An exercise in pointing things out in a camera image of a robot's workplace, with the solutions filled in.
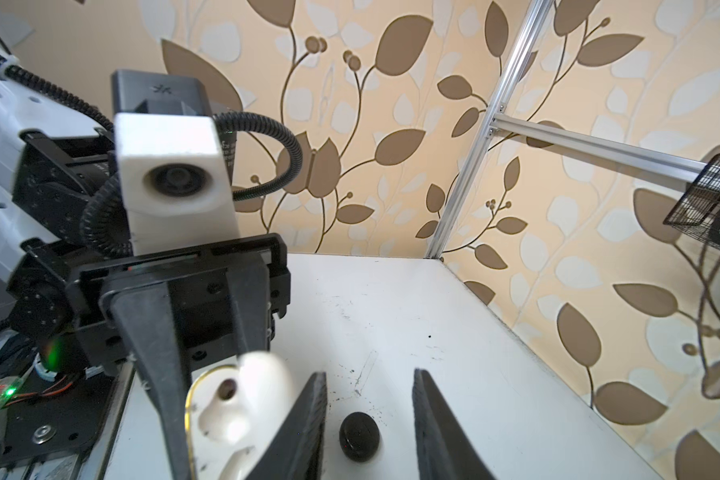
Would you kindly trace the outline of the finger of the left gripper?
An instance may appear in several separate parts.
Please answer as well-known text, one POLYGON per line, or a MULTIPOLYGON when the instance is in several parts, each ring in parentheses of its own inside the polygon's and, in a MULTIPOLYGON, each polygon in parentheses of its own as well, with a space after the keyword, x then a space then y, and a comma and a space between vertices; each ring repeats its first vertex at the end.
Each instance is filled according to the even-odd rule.
POLYGON ((261 257, 236 257, 226 273, 235 353, 270 350, 269 270, 261 257))
POLYGON ((191 374, 168 287, 161 283, 122 291, 112 298, 110 313, 159 414, 172 475, 189 479, 185 402, 191 374))

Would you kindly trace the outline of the white earbud charging case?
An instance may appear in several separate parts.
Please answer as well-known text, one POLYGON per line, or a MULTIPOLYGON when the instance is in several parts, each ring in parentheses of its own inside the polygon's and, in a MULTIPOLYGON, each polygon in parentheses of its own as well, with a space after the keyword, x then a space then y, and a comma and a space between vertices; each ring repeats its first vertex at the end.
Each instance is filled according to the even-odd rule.
POLYGON ((184 426, 193 479, 245 479, 297 398, 286 363, 264 352, 213 367, 191 384, 184 426))

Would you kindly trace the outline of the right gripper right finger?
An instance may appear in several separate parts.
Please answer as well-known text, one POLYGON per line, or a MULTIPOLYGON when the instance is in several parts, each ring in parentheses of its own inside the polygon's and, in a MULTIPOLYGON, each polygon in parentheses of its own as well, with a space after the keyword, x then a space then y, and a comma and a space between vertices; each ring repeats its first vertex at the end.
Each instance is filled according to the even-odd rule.
POLYGON ((425 369, 414 371, 412 402, 420 479, 495 479, 425 369))

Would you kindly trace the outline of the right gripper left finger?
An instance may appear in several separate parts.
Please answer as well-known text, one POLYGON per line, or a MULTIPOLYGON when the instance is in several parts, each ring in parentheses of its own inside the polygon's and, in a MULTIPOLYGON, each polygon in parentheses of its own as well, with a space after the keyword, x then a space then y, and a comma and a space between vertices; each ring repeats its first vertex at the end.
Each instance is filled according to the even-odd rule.
POLYGON ((247 479, 320 479, 327 408, 326 373, 315 372, 247 479))

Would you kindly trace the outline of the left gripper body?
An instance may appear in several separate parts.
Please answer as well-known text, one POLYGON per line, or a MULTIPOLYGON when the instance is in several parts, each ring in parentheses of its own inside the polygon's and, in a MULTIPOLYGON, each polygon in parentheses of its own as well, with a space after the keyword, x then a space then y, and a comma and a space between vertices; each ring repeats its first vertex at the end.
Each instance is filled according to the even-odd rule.
POLYGON ((235 356, 226 273, 236 257, 261 257, 269 270, 270 347, 275 321, 291 301, 287 246, 266 234, 157 254, 99 261, 74 268, 66 286, 72 310, 71 345, 65 365, 112 365, 128 350, 110 313, 114 295, 139 287, 167 285, 180 342, 191 367, 235 356))

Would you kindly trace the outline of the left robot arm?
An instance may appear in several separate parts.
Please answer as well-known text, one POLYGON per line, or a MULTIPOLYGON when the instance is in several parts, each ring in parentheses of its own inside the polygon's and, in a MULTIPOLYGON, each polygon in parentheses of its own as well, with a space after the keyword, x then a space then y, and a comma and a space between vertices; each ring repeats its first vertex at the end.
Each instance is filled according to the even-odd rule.
POLYGON ((175 479, 290 479, 295 400, 271 354, 287 250, 237 210, 291 183, 280 122, 214 113, 194 77, 119 70, 115 116, 0 53, 0 277, 33 372, 0 391, 0 468, 77 475, 125 364, 175 479))

